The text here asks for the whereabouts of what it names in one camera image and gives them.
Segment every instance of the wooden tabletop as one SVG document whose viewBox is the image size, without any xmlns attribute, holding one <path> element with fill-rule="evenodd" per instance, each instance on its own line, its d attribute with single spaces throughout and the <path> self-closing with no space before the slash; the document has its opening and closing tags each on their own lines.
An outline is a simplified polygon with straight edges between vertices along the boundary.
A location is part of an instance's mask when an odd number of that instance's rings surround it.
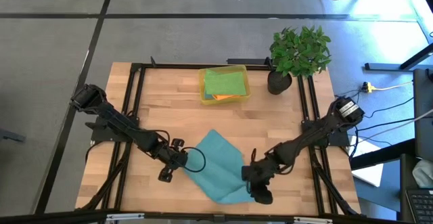
<svg viewBox="0 0 433 224">
<path fill-rule="evenodd" d="M 127 86 L 130 63 L 113 63 L 106 87 L 107 99 L 120 111 Z M 198 71 L 186 69 L 148 68 L 145 71 L 141 94 L 140 127 L 164 129 L 171 138 L 185 140 L 185 146 L 196 146 L 211 129 L 218 131 L 237 147 L 249 164 L 250 155 L 257 149 L 257 158 L 276 143 L 293 139 L 301 133 L 302 107 L 297 79 L 281 95 L 267 91 L 267 71 L 248 71 L 252 95 L 243 103 L 203 106 L 200 103 Z M 313 77 L 321 115 L 325 115 L 334 100 L 327 72 Z M 309 112 L 309 88 L 304 81 Z M 85 167 L 76 207 L 90 201 L 107 177 L 113 142 L 93 148 Z M 360 211 L 355 184 L 347 155 L 339 148 L 328 147 L 332 180 L 344 199 Z M 289 175 L 277 175 L 269 186 L 274 201 L 258 203 L 217 204 L 183 172 L 176 170 L 171 183 L 158 180 L 163 164 L 152 160 L 134 145 L 131 151 L 122 210 L 188 213 L 227 213 L 240 215 L 317 215 L 315 193 L 308 150 L 303 149 Z M 325 209 L 329 212 L 327 192 L 322 183 Z M 110 206 L 114 203 L 111 195 Z"/>
</svg>

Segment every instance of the potted plant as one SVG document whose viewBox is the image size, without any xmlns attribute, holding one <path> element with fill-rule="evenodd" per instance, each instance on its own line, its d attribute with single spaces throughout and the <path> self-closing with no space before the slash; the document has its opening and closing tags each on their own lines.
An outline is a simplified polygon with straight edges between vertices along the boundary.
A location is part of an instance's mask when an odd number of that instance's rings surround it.
<svg viewBox="0 0 433 224">
<path fill-rule="evenodd" d="M 308 29 L 303 26 L 300 34 L 295 28 L 284 28 L 273 35 L 269 48 L 276 69 L 268 75 L 268 91 L 278 95 L 292 84 L 292 76 L 310 76 L 326 70 L 331 55 L 326 43 L 331 39 L 323 34 L 322 27 Z"/>
</svg>

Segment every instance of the black pot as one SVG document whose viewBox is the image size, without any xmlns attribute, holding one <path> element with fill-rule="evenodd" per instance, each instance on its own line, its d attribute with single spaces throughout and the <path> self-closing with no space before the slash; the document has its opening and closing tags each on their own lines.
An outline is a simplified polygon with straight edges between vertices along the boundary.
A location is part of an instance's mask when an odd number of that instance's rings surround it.
<svg viewBox="0 0 433 224">
<path fill-rule="evenodd" d="M 273 95 L 279 95 L 292 84 L 292 77 L 290 74 L 283 76 L 282 72 L 271 71 L 268 74 L 268 91 Z"/>
</svg>

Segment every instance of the yellow container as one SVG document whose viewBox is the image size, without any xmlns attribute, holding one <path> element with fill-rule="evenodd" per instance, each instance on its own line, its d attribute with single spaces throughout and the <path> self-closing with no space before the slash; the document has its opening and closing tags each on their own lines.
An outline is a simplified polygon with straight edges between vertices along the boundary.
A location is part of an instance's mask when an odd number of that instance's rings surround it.
<svg viewBox="0 0 433 224">
<path fill-rule="evenodd" d="M 227 98 L 222 100 L 216 100 L 216 99 L 206 99 L 204 97 L 204 75 L 206 74 L 206 70 L 212 70 L 214 72 L 227 74 L 232 72 L 242 72 L 242 75 L 244 76 L 244 84 L 245 84 L 245 90 L 246 95 L 237 97 L 237 98 Z M 250 90 L 250 84 L 248 83 L 248 75 L 246 72 L 246 67 L 244 65 L 234 65 L 234 66 L 224 66 L 219 68 L 204 68 L 198 70 L 198 83 L 200 86 L 200 98 L 202 100 L 202 103 L 204 105 L 215 105 L 215 104 L 222 104 L 227 102 L 242 102 L 246 99 L 248 99 L 251 96 L 251 90 Z"/>
</svg>

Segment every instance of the green plant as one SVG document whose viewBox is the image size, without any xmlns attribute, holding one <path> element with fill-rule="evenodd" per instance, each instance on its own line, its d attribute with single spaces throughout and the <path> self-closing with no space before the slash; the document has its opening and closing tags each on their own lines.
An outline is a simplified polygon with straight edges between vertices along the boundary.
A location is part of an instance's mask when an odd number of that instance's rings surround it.
<svg viewBox="0 0 433 224">
<path fill-rule="evenodd" d="M 300 35 L 295 31 L 289 27 L 273 35 L 274 42 L 269 49 L 277 72 L 282 72 L 283 76 L 289 72 L 293 76 L 310 76 L 326 70 L 331 62 L 326 43 L 331 39 L 323 35 L 322 27 L 315 30 L 314 26 L 310 29 L 303 26 Z"/>
</svg>

